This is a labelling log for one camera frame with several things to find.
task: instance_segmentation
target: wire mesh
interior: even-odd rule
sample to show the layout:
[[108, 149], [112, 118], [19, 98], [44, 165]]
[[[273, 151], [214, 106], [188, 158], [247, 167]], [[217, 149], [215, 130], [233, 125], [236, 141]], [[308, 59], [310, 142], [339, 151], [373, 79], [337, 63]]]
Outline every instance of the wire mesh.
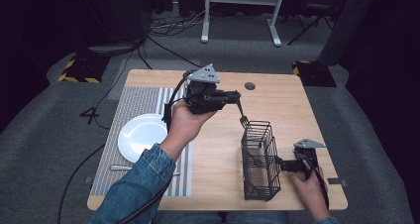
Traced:
[[277, 148], [269, 122], [250, 121], [242, 138], [245, 199], [271, 200], [280, 191]]

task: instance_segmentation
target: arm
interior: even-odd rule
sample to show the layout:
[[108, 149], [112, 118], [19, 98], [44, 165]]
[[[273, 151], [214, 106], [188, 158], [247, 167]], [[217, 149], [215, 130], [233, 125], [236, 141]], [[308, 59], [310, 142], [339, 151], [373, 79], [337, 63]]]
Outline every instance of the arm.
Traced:
[[[149, 202], [175, 170], [175, 161], [183, 148], [199, 133], [201, 126], [215, 113], [193, 115], [185, 103], [173, 106], [172, 124], [161, 144], [145, 150], [133, 168], [108, 190], [89, 223], [118, 223]], [[148, 223], [155, 216], [160, 200], [137, 217]]]
[[312, 216], [312, 221], [316, 224], [338, 224], [339, 221], [335, 217], [331, 217], [330, 211], [325, 204], [324, 196], [322, 195], [319, 180], [312, 171], [310, 177], [306, 181], [300, 178], [294, 172], [290, 172], [289, 177], [296, 188], [297, 195], [309, 210]]

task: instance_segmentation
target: denim jacket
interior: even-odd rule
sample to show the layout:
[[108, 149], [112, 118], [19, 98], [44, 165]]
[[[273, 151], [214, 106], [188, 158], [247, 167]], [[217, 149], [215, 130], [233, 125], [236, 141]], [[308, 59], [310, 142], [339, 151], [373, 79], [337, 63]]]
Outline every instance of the denim jacket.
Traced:
[[[115, 224], [149, 202], [171, 179], [175, 162], [158, 144], [145, 150], [133, 168], [116, 181], [89, 220], [89, 223]], [[136, 223], [149, 223], [158, 211], [160, 200], [135, 219]], [[315, 224], [338, 224], [327, 218]]]

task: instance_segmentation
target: silverware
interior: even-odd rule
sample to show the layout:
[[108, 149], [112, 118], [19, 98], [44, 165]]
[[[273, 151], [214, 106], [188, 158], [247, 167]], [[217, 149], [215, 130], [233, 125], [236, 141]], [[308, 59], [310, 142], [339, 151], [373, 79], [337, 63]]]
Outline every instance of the silverware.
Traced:
[[[109, 168], [110, 171], [115, 171], [115, 170], [130, 170], [130, 169], [132, 169], [132, 167], [130, 167], [130, 166], [121, 166], [121, 165], [111, 165], [110, 168]], [[176, 176], [176, 175], [181, 175], [181, 173], [180, 172], [174, 172], [173, 173], [173, 176]]]

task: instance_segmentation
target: white plate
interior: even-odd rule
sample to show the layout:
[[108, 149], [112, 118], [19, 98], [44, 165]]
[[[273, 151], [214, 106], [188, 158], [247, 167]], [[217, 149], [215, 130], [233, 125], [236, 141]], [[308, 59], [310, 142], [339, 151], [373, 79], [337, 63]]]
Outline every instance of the white plate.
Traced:
[[161, 143], [167, 135], [166, 124], [159, 114], [143, 114], [130, 120], [118, 137], [121, 155], [135, 163], [145, 149]]

